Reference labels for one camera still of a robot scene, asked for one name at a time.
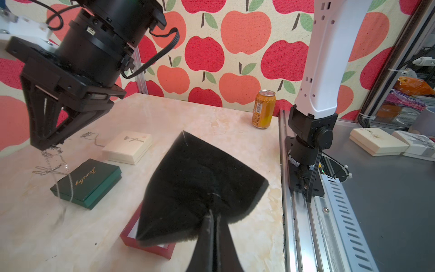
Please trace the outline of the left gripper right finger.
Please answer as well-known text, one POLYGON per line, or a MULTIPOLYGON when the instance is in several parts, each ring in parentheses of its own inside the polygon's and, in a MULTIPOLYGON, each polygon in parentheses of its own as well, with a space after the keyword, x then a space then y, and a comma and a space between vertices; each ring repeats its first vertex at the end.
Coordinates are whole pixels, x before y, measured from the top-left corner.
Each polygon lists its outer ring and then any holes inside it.
POLYGON ((214 271, 243 272, 227 221, 218 215, 214 223, 214 271))

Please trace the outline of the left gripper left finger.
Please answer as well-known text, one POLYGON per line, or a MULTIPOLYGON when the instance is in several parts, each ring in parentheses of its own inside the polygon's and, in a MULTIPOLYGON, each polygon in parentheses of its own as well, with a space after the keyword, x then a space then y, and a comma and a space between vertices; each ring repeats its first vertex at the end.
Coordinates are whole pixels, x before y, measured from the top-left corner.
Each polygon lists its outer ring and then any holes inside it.
POLYGON ((213 272, 215 219, 211 210, 204 216, 187 272, 213 272))

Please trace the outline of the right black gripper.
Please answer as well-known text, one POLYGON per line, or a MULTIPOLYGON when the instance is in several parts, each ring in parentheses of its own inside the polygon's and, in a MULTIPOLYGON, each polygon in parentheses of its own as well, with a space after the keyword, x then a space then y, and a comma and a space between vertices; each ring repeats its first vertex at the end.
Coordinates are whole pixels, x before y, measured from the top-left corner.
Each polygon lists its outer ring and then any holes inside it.
POLYGON ((24 63, 20 75, 29 115, 30 144, 44 151, 62 145, 85 126, 107 114, 114 106, 111 97, 126 95, 118 85, 105 87, 75 73, 53 53, 37 44, 13 36, 6 52, 24 63), (57 126, 61 107, 67 119, 57 126))

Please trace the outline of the cream lift-off box lid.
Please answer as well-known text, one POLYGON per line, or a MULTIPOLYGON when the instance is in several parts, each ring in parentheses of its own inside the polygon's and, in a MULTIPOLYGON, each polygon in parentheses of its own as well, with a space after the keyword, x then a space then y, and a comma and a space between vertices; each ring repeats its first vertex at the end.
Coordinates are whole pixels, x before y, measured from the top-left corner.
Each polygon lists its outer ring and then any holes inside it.
POLYGON ((136 165, 152 143, 150 134, 123 131, 103 148, 102 153, 109 161, 136 165))

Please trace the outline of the green jewelry box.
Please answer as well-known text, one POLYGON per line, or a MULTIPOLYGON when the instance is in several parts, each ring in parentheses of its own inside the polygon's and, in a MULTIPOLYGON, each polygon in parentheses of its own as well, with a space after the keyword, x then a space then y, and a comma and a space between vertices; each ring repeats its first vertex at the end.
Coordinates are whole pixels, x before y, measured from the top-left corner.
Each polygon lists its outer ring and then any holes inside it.
POLYGON ((61 199, 93 209, 121 180, 119 166, 89 159, 51 187, 61 199))

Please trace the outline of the black foam insert red box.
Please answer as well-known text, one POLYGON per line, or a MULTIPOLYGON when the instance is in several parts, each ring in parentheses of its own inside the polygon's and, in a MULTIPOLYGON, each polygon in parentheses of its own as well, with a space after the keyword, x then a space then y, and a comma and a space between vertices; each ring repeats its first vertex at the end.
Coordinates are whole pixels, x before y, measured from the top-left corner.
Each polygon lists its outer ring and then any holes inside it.
POLYGON ((182 131, 148 182, 136 239, 143 247, 192 240, 209 210, 236 223, 267 187, 267 179, 243 162, 182 131))

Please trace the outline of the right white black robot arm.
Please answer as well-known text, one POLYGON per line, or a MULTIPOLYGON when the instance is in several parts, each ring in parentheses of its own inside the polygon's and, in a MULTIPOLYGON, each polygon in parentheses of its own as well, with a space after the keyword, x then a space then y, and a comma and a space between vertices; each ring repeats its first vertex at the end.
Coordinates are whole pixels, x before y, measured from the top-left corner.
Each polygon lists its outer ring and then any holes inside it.
MULTIPOLYGON (((369 1, 316 1, 303 82, 291 108, 289 126, 296 134, 290 153, 311 201, 315 170, 331 147, 343 73, 369 7, 369 1)), ((111 97, 123 99, 116 85, 127 70, 136 77, 172 50, 172 41, 140 68, 134 49, 146 32, 164 29, 156 1, 79 1, 80 13, 63 42, 49 40, 53 27, 1 11, 1 56, 24 63, 20 76, 29 115, 31 145, 44 151, 107 114, 111 97)))

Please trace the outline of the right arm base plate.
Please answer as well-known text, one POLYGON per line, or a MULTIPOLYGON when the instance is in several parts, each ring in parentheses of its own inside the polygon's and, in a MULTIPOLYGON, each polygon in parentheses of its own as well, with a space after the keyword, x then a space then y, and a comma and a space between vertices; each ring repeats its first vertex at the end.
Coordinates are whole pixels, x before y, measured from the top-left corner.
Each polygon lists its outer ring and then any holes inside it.
POLYGON ((322 185, 318 168, 319 151, 305 145, 299 137, 285 138, 287 151, 289 187, 292 192, 299 192, 305 196, 308 203, 311 203, 314 196, 323 197, 324 187, 322 185))

